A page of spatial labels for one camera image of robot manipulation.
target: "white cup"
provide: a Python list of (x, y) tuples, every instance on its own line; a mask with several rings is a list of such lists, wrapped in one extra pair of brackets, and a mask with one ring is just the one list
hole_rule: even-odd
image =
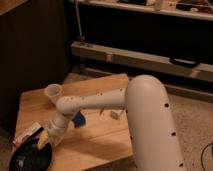
[(50, 84), (44, 89), (44, 94), (53, 104), (56, 104), (62, 95), (62, 87), (59, 84)]

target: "black plate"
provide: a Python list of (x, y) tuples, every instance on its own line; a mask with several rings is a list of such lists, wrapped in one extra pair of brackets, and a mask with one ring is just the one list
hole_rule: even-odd
[(22, 144), (12, 155), (9, 171), (45, 171), (52, 160), (52, 148), (47, 144), (37, 149), (38, 139), (30, 139)]

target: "robotic arm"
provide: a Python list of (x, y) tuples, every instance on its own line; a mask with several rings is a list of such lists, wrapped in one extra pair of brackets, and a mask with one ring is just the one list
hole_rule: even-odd
[(138, 76), (130, 81), (126, 89), (91, 96), (64, 96), (57, 101), (56, 108), (57, 113), (41, 134), (39, 149), (52, 137), (64, 134), (69, 121), (81, 109), (125, 108), (137, 169), (185, 170), (166, 90), (152, 76)]

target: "black cable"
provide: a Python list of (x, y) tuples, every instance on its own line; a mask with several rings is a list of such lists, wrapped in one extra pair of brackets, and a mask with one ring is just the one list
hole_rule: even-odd
[(209, 143), (209, 144), (207, 144), (207, 145), (203, 148), (202, 153), (201, 153), (201, 156), (200, 156), (201, 167), (202, 167), (203, 171), (206, 171), (206, 169), (205, 169), (205, 167), (204, 167), (204, 163), (203, 163), (203, 155), (204, 155), (205, 150), (206, 150), (209, 146), (212, 146), (212, 157), (213, 157), (213, 143)]

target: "wooden tabletop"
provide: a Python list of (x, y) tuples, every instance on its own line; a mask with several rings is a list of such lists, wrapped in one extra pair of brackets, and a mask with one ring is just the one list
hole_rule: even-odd
[[(126, 87), (125, 74), (102, 77), (63, 85), (63, 95), (89, 95)], [(24, 92), (20, 100), (17, 137), (34, 122), (45, 125), (55, 107), (44, 96), (43, 89)], [(132, 155), (126, 114), (116, 120), (110, 111), (82, 110), (86, 126), (66, 133), (61, 144), (53, 149), (49, 170), (85, 170)]]
[(0, 16), (25, 3), (26, 1), (27, 0), (0, 0)]

